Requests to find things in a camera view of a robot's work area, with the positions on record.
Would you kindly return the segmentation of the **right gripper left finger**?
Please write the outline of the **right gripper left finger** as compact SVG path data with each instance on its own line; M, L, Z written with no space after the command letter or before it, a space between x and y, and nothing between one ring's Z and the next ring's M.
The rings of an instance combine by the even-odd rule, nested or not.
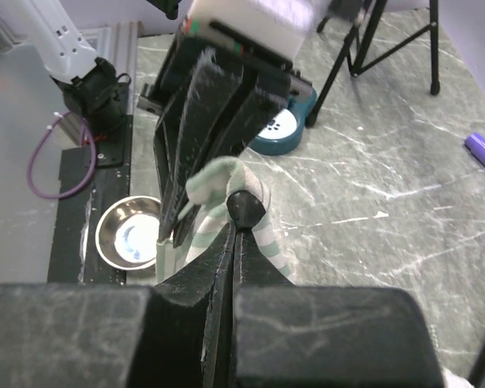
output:
M0 387L229 387L233 230L154 287L0 285Z

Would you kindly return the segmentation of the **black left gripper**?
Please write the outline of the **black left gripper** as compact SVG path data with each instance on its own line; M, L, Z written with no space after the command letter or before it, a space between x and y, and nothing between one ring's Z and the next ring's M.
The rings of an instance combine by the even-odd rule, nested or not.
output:
M185 185L220 156L238 157L290 99L305 101L311 85L290 61L253 41L211 27L182 27L156 80L137 106L160 116L154 136L162 186L160 238L179 247L192 217Z

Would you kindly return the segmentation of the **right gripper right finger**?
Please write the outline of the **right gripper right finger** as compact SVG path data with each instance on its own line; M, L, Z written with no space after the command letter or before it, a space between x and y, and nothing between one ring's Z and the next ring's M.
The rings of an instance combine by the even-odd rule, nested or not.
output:
M252 280L234 267L239 387L442 387L424 317L397 288Z

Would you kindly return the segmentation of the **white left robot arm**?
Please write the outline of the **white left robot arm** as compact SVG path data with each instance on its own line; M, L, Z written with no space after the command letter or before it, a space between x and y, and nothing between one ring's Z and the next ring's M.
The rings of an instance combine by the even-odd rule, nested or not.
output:
M115 66L86 41L58 1L7 1L68 109L94 137L120 136ZM239 155L306 83L293 60L320 12L312 1L194 1L140 107L155 112L164 188L160 239L180 247L200 202L191 180L215 158Z

